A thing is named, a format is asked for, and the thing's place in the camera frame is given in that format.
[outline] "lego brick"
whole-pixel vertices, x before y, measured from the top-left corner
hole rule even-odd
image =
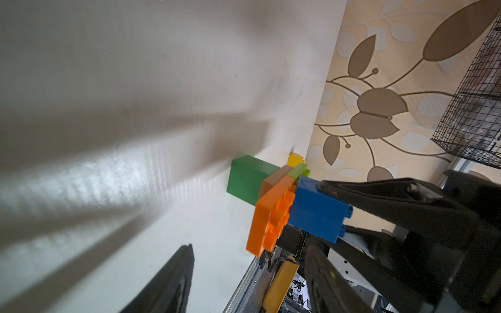
[[[289,225],[330,242],[344,234],[343,220],[353,213],[351,205],[317,189],[318,180],[302,176],[291,207]]]
[[[226,191],[247,203],[256,205],[263,180],[278,169],[278,166],[250,155],[234,159],[231,162]]]
[[[291,170],[292,170],[291,166],[284,165],[279,170],[277,170],[275,173],[268,176],[267,179],[263,180],[263,183],[261,184],[261,191],[259,192],[259,199],[261,199],[262,196],[264,196],[273,186],[275,186]]]
[[[306,170],[305,163],[299,163],[292,171],[290,171],[287,176],[293,177],[294,179],[298,179]]]
[[[297,153],[291,153],[289,155],[289,159],[287,160],[287,165],[292,166],[292,167],[296,167],[299,165],[299,163],[304,163],[304,162],[305,162],[305,160],[302,156],[300,156]]]
[[[293,177],[284,176],[256,204],[247,240],[247,251],[257,257],[266,249],[272,252],[277,238],[289,220],[294,202]]]

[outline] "black wire rack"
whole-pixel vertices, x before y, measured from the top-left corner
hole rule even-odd
[[[501,169],[501,14],[431,140],[449,154]]]

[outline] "leaf pattern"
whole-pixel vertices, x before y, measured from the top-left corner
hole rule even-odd
[[[338,155],[339,149],[341,148],[341,142],[339,142],[339,137],[331,135],[327,137],[324,143],[324,158],[330,165],[334,164]]]
[[[372,35],[355,48],[348,63],[348,75],[359,77],[364,73],[371,62],[375,45],[376,35]]]
[[[366,139],[388,137],[399,131],[390,120],[364,113],[357,113],[350,124],[355,134]]]
[[[357,101],[360,111],[393,116],[408,112],[407,103],[393,90],[385,88],[369,89]]]
[[[480,0],[451,15],[424,45],[423,59],[443,61],[463,51],[494,21],[501,10],[499,0]]]
[[[367,181],[386,179],[393,179],[393,175],[391,175],[390,171],[381,166],[374,166],[369,170],[369,173],[367,173]]]

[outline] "beige wallpaper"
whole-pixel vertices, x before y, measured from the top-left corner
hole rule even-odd
[[[430,138],[500,9],[349,0],[306,156],[312,177],[436,182],[452,156]],[[356,211],[348,224],[392,228],[375,220]]]

